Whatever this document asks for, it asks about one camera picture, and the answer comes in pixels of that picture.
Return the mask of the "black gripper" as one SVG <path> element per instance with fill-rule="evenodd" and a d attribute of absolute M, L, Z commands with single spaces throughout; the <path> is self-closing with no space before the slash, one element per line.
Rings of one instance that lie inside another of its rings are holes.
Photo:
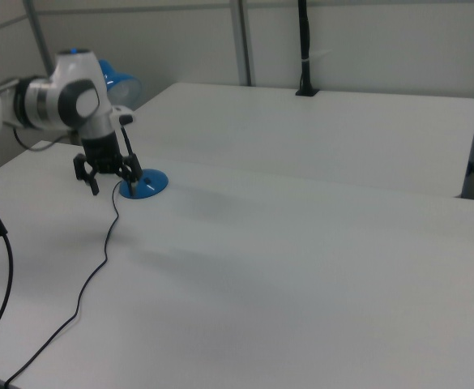
<path fill-rule="evenodd" d="M 73 159 L 75 176 L 78 181 L 85 182 L 94 196 L 99 194 L 96 172 L 100 174 L 117 174 L 134 194 L 142 168 L 136 155 L 122 157 L 116 135 L 106 135 L 97 139 L 82 139 L 84 154 L 78 154 Z"/>

